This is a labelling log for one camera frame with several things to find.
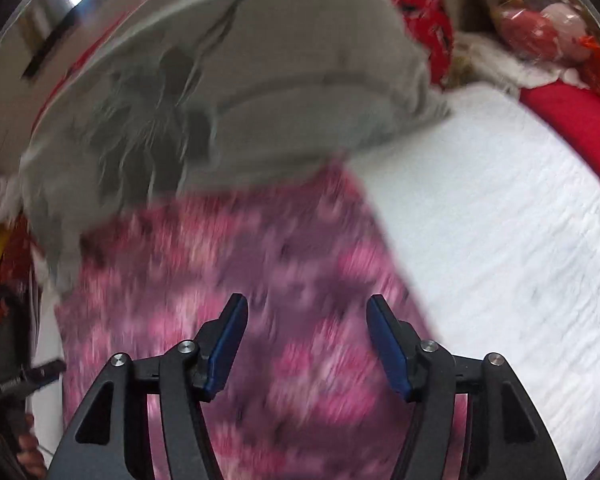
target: red cushion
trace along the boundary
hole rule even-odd
[[[444,0],[392,0],[405,28],[429,51],[431,82],[439,84],[451,64],[454,31]]]
[[[563,82],[523,90],[520,101],[554,128],[600,178],[600,97]]]

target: pink blanket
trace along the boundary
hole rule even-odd
[[[411,408],[373,354],[366,300],[385,296],[429,336],[353,181],[329,168],[300,186],[190,196],[84,239],[80,284],[57,310],[69,421],[107,358],[161,354],[218,316],[232,292],[249,323],[226,389],[203,407],[225,480],[389,478]],[[168,478],[157,399],[157,478]],[[457,403],[446,478],[457,477]]]

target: finger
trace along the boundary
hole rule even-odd
[[[18,437],[18,444],[20,444],[20,449],[23,451],[33,451],[38,448],[39,442],[35,436],[27,433]]]
[[[44,466],[32,466],[25,468],[27,473],[35,476],[36,478],[46,478],[46,467]]]
[[[44,467],[45,459],[39,451],[25,451],[18,453],[18,462],[23,467]]]

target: bed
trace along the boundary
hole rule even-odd
[[[451,118],[347,169],[440,342],[470,357],[504,354],[568,478],[585,479],[600,460],[600,182],[497,90],[471,86],[449,99]],[[61,349],[55,301],[43,300],[46,358]],[[33,400],[49,449],[61,436],[60,399],[56,384]]]

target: human hand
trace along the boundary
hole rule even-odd
[[[33,415],[27,413],[25,415],[27,428],[30,430],[33,427]],[[27,471],[27,473],[40,478],[46,477],[45,459],[42,453],[38,450],[39,442],[31,433],[26,433],[18,437],[18,444],[22,452],[17,454],[18,462]]]

